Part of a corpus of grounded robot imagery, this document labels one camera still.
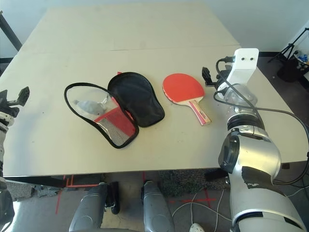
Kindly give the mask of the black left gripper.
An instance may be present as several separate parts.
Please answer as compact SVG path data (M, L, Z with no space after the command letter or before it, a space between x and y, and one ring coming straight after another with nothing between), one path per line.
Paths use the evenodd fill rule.
M16 118L20 110L17 105L24 106L29 98L29 87L23 88L20 91L17 100L14 101L7 101L7 92L8 90L0 92L0 112Z

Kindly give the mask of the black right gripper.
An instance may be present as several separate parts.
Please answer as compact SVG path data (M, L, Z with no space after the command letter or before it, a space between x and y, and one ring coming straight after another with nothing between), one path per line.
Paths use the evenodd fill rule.
M207 87L215 87L216 91L219 91L219 86L224 84L224 79L227 79L228 75L230 74L231 70L221 70L219 74L216 75L216 82L213 82L211 79L210 71L206 67L202 67L202 77L205 81L205 85Z

